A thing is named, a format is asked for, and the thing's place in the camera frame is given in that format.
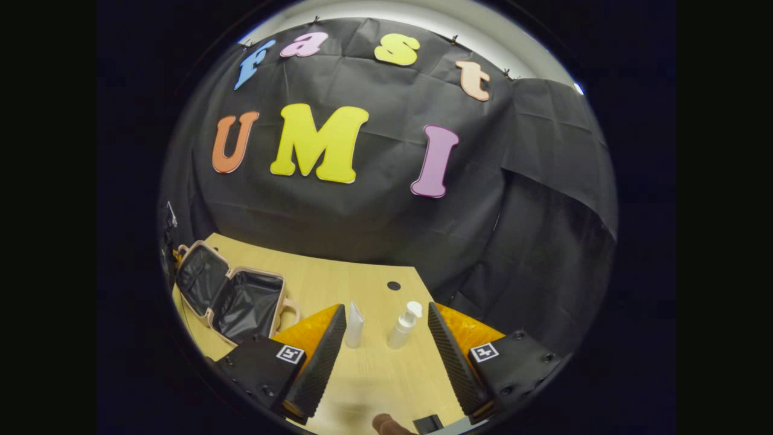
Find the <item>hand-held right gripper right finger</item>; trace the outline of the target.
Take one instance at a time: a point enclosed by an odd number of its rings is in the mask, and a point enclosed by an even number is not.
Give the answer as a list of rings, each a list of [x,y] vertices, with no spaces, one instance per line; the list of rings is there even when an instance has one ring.
[[[428,303],[428,328],[470,423],[527,407],[566,366],[529,333],[500,333],[442,304]]]

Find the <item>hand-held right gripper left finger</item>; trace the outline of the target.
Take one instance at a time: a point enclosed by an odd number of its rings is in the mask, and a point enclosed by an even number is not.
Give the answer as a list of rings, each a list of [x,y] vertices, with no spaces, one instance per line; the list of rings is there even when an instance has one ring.
[[[345,331],[345,306],[334,304],[273,338],[249,333],[216,360],[216,372],[253,407],[304,425],[325,393]]]

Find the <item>white skin care tube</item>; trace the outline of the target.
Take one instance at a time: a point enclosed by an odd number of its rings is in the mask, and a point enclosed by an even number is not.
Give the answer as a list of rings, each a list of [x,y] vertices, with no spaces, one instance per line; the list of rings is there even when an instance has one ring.
[[[351,300],[348,306],[346,318],[346,331],[344,343],[349,349],[358,349],[362,341],[362,331],[364,331],[364,316],[359,311],[356,303]]]

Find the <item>white pump bottle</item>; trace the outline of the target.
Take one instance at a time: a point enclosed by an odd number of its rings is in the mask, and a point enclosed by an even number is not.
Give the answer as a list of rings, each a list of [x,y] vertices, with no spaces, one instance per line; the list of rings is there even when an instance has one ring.
[[[387,345],[390,349],[400,349],[416,327],[417,320],[422,318],[422,304],[417,301],[409,301],[403,313],[398,316],[394,328],[390,331],[387,339]]]

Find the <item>pink suitcase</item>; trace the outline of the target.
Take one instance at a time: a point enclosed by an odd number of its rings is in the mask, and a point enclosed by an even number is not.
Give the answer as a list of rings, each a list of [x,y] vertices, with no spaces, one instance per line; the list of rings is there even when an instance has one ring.
[[[238,345],[251,333],[276,336],[283,313],[293,313],[292,326],[302,319],[282,275],[232,266],[204,240],[180,245],[176,254],[172,299],[185,325],[192,321],[227,344]]]

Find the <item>black backdrop cloth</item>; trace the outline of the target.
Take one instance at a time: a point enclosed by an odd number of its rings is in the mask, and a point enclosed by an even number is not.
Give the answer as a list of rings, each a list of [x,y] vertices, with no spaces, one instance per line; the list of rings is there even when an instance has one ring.
[[[588,333],[618,242],[580,92],[373,18],[230,44],[181,113],[159,201],[179,244],[409,265],[437,302],[558,355]]]

